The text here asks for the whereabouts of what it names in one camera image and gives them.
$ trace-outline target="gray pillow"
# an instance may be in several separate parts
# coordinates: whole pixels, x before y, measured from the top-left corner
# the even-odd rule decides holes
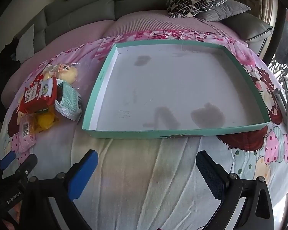
[[[269,37],[273,27],[249,13],[241,13],[221,21],[234,30],[246,43],[254,43]]]
[[[243,3],[227,0],[218,7],[205,12],[199,12],[195,17],[206,22],[221,21],[230,16],[241,14],[247,10],[251,10],[251,8]]]

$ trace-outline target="plastic wrapper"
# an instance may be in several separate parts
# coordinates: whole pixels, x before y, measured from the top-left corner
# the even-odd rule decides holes
[[[19,124],[19,152],[26,152],[36,142],[33,115],[25,115]]]
[[[66,81],[59,83],[57,99],[54,107],[56,111],[70,120],[78,121],[82,113],[82,100],[80,94]]]
[[[77,63],[60,63],[57,65],[47,64],[42,71],[43,80],[56,77],[57,79],[64,80],[71,85],[77,79],[77,65]]]

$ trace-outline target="yellow snack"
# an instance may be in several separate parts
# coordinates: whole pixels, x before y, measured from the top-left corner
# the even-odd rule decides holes
[[[78,74],[77,68],[71,66],[69,67],[67,72],[58,71],[56,73],[56,77],[57,79],[61,79],[61,80],[66,81],[69,84],[72,84],[76,80],[77,74]]]
[[[53,126],[55,122],[55,114],[53,107],[50,107],[47,112],[37,113],[36,121],[37,121],[37,129],[36,129],[37,132],[47,130],[51,126]]]

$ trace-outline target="screw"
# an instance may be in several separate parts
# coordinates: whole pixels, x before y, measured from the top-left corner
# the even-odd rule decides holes
[[[259,181],[261,181],[261,182],[265,182],[265,181],[266,181],[263,176],[259,176],[258,179],[259,179]]]
[[[35,182],[36,181],[36,176],[31,176],[29,179],[29,182]]]
[[[235,173],[230,173],[229,174],[229,177],[231,178],[231,179],[237,179],[238,178],[238,176],[235,174]]]
[[[65,173],[61,172],[61,173],[57,174],[56,177],[59,178],[59,179],[63,179],[65,177]]]

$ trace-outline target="stain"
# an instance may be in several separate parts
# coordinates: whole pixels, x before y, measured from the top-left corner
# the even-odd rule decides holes
[[[134,104],[137,103],[137,91],[135,89],[132,92],[132,100]]]
[[[169,130],[176,130],[180,126],[180,123],[174,117],[170,109],[166,106],[161,106],[155,109],[154,123],[144,123],[143,127],[154,128],[156,130],[159,127],[159,120],[161,120]]]
[[[185,56],[185,53],[173,53],[173,57],[177,58],[177,57],[182,57]]]
[[[225,123],[224,113],[211,103],[206,103],[204,108],[193,110],[191,118],[201,129],[221,128]]]
[[[137,61],[134,63],[136,67],[141,67],[146,65],[151,60],[149,55],[140,55],[137,58]]]
[[[193,45],[182,45],[181,46],[181,51],[183,52],[192,52],[192,53],[195,53],[195,47]]]

